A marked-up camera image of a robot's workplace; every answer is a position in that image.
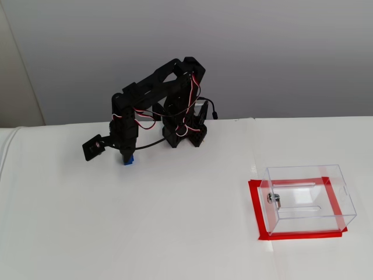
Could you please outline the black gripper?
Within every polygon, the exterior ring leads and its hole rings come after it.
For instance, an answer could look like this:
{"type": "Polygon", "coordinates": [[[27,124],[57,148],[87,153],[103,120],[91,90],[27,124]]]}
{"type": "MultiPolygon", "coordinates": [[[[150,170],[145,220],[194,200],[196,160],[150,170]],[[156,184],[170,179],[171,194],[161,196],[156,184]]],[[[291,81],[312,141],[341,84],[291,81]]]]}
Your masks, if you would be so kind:
{"type": "Polygon", "coordinates": [[[124,109],[120,113],[112,113],[110,136],[113,145],[118,148],[123,162],[133,162],[139,126],[135,120],[133,109],[124,109]]]}

